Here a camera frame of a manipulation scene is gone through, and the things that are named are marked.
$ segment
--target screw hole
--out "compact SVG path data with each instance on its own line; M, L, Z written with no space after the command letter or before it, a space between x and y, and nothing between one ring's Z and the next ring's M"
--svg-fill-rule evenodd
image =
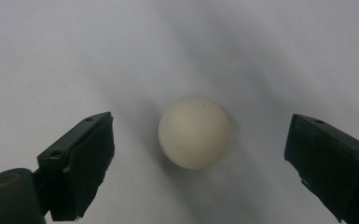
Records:
M52 157L58 157L61 155L61 152L59 150L52 151L50 154Z

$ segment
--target white ball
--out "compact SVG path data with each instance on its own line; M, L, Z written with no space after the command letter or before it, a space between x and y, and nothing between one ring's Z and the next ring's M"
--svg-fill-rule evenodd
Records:
M172 105L159 122L159 143L165 155L187 169L205 168L228 149L230 126L214 102L188 98Z

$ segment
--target black plastic part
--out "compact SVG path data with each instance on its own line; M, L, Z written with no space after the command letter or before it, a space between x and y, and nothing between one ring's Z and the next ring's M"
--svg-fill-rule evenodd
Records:
M43 213L54 221L83 217L114 157L110 112L82 120L37 160L35 183Z
M11 223L46 223L32 173L27 169L12 169L0 174L0 224Z
M321 120L294 115L284 158L339 222L359 224L359 140Z

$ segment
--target white surface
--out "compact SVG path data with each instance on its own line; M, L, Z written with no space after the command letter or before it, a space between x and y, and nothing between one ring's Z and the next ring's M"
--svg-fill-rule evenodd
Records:
M159 121L159 145L175 164L204 169L228 150L230 125L220 105L185 98L171 105Z
M233 124L204 171L159 149L186 96ZM78 223L337 223L283 149L293 113L359 138L359 0L0 1L0 172L107 110L117 154Z

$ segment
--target ping pong ball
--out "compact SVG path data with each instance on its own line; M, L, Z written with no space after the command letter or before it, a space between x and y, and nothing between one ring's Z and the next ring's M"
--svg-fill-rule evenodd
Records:
M187 169L202 169L228 149L230 125L216 103L187 98L172 105L159 122L159 143L165 155Z

